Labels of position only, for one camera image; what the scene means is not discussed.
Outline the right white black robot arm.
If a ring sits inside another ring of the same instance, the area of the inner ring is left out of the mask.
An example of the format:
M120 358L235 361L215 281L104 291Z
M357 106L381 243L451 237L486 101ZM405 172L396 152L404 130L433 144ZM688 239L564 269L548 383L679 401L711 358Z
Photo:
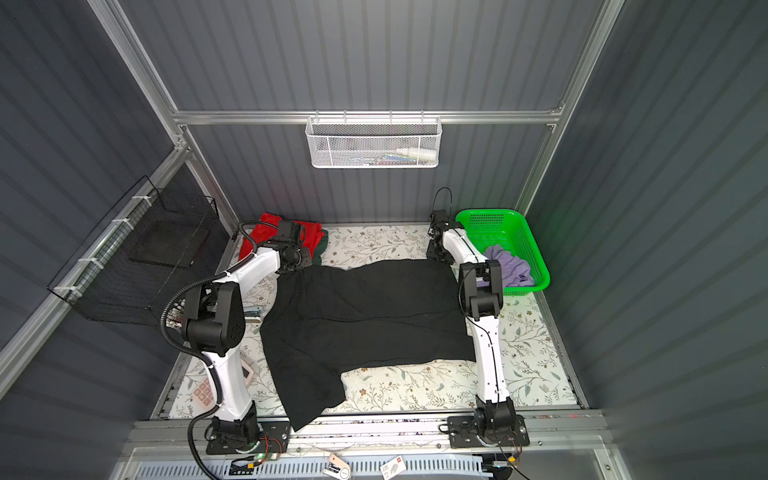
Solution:
M474 247L462 224L445 210L432 211L428 235L427 257L459 267L459 310L472 337L478 375L475 434L486 443L499 444L517 426L499 341L502 268Z

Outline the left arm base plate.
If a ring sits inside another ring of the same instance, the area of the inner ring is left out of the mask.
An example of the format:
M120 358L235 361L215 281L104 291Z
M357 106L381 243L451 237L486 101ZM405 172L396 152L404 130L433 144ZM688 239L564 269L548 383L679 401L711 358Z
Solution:
M290 440L291 426L287 421L267 421L247 424L214 418L206 428L205 453L208 455L283 454Z

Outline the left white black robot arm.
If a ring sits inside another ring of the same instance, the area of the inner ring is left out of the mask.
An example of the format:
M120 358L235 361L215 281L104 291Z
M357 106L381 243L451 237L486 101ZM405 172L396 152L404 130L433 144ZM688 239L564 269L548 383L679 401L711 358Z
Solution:
M263 241L241 233L252 250L243 259L211 278L193 282L177 292L168 309L183 304L179 333L181 351L200 359L215 394L209 415L215 439L256 443L261 438L255 402L248 394L240 347L246 319L242 294L271 274L289 273L312 264L303 246L303 225L280 220L275 234Z

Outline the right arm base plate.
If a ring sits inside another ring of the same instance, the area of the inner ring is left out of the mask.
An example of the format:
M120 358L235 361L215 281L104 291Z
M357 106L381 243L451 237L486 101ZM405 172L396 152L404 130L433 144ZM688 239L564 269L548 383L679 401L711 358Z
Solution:
M522 448L530 445L525 419L517 415L512 426L491 428L481 426L480 419L471 415L450 416L438 426L448 436L453 449L470 448Z

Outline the black t shirt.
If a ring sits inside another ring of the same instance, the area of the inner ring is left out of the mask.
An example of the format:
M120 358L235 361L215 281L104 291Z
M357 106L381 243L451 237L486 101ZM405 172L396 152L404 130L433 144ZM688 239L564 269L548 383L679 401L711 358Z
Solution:
M457 295L451 267L427 259L280 275L260 337L291 427L345 401L345 372L474 360Z

